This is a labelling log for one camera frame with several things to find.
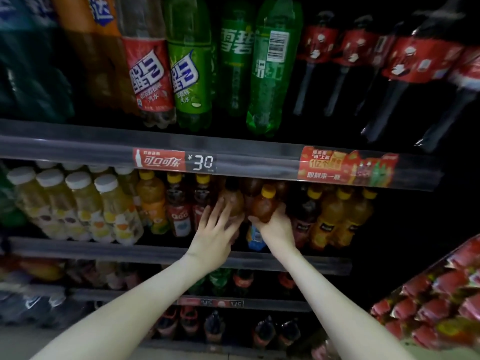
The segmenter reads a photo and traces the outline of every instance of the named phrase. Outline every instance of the forearm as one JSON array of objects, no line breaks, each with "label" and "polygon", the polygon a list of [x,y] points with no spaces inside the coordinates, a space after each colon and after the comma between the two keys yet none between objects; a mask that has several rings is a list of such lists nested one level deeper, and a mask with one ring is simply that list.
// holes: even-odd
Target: forearm
[{"label": "forearm", "polygon": [[298,250],[280,260],[343,360],[411,360],[381,324],[344,296]]},{"label": "forearm", "polygon": [[203,275],[197,260],[184,256],[70,327],[32,359],[126,359],[162,313]]}]

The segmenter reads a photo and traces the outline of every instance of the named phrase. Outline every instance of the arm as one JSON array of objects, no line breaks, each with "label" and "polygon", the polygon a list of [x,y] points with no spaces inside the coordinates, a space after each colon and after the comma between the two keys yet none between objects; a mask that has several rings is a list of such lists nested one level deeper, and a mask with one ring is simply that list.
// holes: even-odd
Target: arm
[{"label": "arm", "polygon": [[295,280],[343,360],[413,360],[400,342],[378,321],[344,296],[295,247],[285,204],[268,223],[249,220]]},{"label": "arm", "polygon": [[210,207],[205,208],[197,233],[180,260],[70,327],[32,360],[127,359],[175,300],[225,263],[229,241],[243,217],[225,230],[232,206],[227,204],[220,214],[222,205],[223,199],[219,199],[210,217]]}]

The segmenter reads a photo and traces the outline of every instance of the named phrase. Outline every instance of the hand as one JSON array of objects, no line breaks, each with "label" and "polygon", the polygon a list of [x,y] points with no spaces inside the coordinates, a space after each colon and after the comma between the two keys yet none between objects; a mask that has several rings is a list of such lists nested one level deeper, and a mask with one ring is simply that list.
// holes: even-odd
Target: hand
[{"label": "hand", "polygon": [[298,252],[293,238],[292,223],[285,214],[285,207],[285,203],[280,203],[268,223],[263,223],[255,216],[248,216],[252,225],[260,230],[261,237],[273,256],[281,263],[289,255]]},{"label": "hand", "polygon": [[222,210],[224,199],[220,198],[211,211],[206,206],[201,215],[197,233],[191,241],[185,257],[196,260],[200,266],[202,277],[218,269],[227,260],[231,251],[231,238],[243,222],[244,215],[237,216],[225,228],[232,211],[232,203],[228,202]]}]

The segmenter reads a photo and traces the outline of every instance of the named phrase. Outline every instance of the white bottle cap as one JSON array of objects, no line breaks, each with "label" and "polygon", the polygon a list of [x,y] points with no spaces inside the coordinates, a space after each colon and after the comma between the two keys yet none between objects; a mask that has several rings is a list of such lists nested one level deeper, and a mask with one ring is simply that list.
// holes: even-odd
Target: white bottle cap
[{"label": "white bottle cap", "polygon": [[35,160],[35,164],[40,169],[50,169],[57,165],[57,163],[50,160]]},{"label": "white bottle cap", "polygon": [[42,187],[53,187],[63,182],[63,174],[58,169],[47,169],[37,174],[36,180]]},{"label": "white bottle cap", "polygon": [[71,190],[81,190],[92,183],[92,178],[87,172],[75,172],[67,175],[65,183]]},{"label": "white bottle cap", "polygon": [[83,164],[77,164],[77,163],[62,163],[62,165],[63,165],[63,169],[69,170],[69,171],[77,170],[84,166]]},{"label": "white bottle cap", "polygon": [[7,179],[11,184],[18,186],[35,179],[35,170],[31,166],[20,166],[12,169],[7,174]]},{"label": "white bottle cap", "polygon": [[113,174],[105,174],[95,179],[95,188],[100,193],[113,191],[118,186],[117,178]]},{"label": "white bottle cap", "polygon": [[92,173],[102,173],[109,169],[108,165],[88,165],[87,167]]},{"label": "white bottle cap", "polygon": [[130,174],[134,171],[134,168],[131,168],[129,166],[116,166],[114,168],[117,174],[121,174],[121,175]]}]

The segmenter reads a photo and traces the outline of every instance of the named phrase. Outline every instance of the yellow bottle cap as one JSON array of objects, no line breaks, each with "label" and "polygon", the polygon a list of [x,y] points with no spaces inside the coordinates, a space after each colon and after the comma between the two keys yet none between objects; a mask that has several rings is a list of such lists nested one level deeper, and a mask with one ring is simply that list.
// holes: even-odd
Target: yellow bottle cap
[{"label": "yellow bottle cap", "polygon": [[319,187],[310,186],[307,191],[307,196],[313,200],[317,200],[322,195],[322,190]]},{"label": "yellow bottle cap", "polygon": [[182,180],[182,174],[177,172],[168,172],[166,174],[166,180],[169,183],[178,183]]},{"label": "yellow bottle cap", "polygon": [[270,184],[264,184],[261,188],[261,195],[265,198],[274,198],[275,193],[277,193],[275,187]]},{"label": "yellow bottle cap", "polygon": [[341,200],[347,200],[351,197],[351,191],[345,191],[342,188],[336,190],[336,196]]},{"label": "yellow bottle cap", "polygon": [[145,170],[145,169],[140,170],[141,179],[147,181],[147,180],[151,180],[153,177],[155,177],[155,173],[153,172],[153,170]]},{"label": "yellow bottle cap", "polygon": [[209,174],[195,174],[197,178],[198,184],[208,184],[210,182],[210,175]]},{"label": "yellow bottle cap", "polygon": [[373,200],[377,196],[377,192],[374,192],[374,191],[369,190],[367,188],[363,188],[362,195],[363,195],[363,197],[365,197],[368,200]]}]

